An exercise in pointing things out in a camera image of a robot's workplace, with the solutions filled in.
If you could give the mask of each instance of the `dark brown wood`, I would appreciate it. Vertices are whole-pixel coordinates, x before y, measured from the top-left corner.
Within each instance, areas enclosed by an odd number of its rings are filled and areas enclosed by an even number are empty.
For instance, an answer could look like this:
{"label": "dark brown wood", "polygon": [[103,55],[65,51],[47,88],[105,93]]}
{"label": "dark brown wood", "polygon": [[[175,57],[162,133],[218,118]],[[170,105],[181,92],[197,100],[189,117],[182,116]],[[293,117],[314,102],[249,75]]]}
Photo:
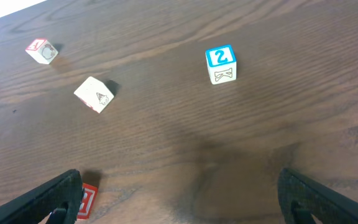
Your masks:
{"label": "dark brown wood", "polygon": [[[24,49],[43,37],[51,65]],[[204,52],[231,44],[237,80]],[[120,86],[101,113],[74,94]],[[291,167],[358,202],[358,1],[57,1],[0,19],[0,205],[100,175],[84,223],[283,223]]]}

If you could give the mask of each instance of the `wood grain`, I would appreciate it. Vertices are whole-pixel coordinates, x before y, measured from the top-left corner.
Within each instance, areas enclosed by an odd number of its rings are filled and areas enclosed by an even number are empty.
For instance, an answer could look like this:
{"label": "wood grain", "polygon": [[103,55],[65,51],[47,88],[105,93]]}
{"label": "wood grain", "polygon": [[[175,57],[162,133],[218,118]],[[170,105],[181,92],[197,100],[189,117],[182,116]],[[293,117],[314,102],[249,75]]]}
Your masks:
{"label": "wood grain", "polygon": [[[48,65],[24,51],[60,48]],[[237,80],[204,52],[231,44]],[[120,85],[101,113],[73,94]],[[0,19],[0,205],[76,168],[82,223],[283,223],[292,167],[358,201],[358,1],[49,0]]]}

